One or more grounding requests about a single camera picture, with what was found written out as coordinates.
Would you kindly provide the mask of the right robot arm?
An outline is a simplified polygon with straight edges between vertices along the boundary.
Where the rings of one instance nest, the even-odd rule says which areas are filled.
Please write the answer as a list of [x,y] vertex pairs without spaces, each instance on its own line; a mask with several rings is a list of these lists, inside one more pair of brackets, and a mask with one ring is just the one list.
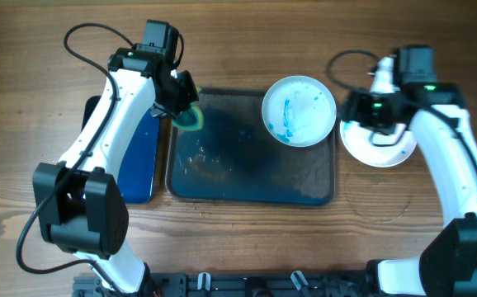
[[392,167],[419,149],[437,189],[443,230],[416,257],[368,264],[373,295],[477,296],[477,144],[460,89],[440,82],[427,45],[376,65],[370,90],[352,87],[339,113],[347,151]]

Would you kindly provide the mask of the black water tray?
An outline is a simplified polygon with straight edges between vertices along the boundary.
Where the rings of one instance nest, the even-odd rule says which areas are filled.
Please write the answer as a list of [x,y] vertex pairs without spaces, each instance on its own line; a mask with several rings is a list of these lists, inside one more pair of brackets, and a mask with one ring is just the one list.
[[92,156],[79,167],[88,172],[101,167],[114,176],[127,204],[151,200],[159,132],[151,105],[140,95],[119,101]]

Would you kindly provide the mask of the dark brown serving tray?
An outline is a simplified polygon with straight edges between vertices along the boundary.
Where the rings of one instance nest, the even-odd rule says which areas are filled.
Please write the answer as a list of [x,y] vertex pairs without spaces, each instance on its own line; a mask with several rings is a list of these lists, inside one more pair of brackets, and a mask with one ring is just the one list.
[[321,207],[336,195],[335,135],[296,148],[272,137],[265,93],[203,87],[200,130],[173,128],[165,184],[179,199]]

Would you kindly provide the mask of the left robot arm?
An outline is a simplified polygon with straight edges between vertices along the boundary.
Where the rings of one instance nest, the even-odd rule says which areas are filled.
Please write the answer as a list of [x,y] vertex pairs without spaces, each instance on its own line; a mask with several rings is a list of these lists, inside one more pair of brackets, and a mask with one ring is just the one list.
[[90,266],[104,295],[161,293],[126,242],[129,212],[117,179],[144,116],[169,119],[185,131],[203,126],[198,88],[178,68],[184,49],[174,26],[147,21],[142,41],[118,49],[102,67],[106,86],[78,138],[57,163],[41,163],[33,175],[30,222],[39,224],[44,241]]

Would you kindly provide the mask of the green yellow sponge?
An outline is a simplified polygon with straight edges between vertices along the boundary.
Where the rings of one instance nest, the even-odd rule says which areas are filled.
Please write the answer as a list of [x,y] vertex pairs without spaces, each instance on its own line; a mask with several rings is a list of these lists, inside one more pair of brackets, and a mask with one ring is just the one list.
[[175,127],[185,131],[197,131],[203,127],[204,116],[196,105],[199,100],[200,87],[195,87],[193,93],[178,93],[172,98],[170,112]]

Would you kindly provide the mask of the white plate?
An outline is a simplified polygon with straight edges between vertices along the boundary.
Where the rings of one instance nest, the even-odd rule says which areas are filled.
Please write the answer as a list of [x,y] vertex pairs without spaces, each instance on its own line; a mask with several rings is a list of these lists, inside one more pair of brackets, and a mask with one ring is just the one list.
[[289,76],[268,89],[262,100],[261,115],[274,139],[287,146],[304,148],[331,134],[337,105],[333,94],[320,81]]
[[355,121],[339,123],[341,141],[358,161],[372,167],[393,167],[409,158],[417,147],[406,125],[396,125],[393,134],[380,134],[360,127]]

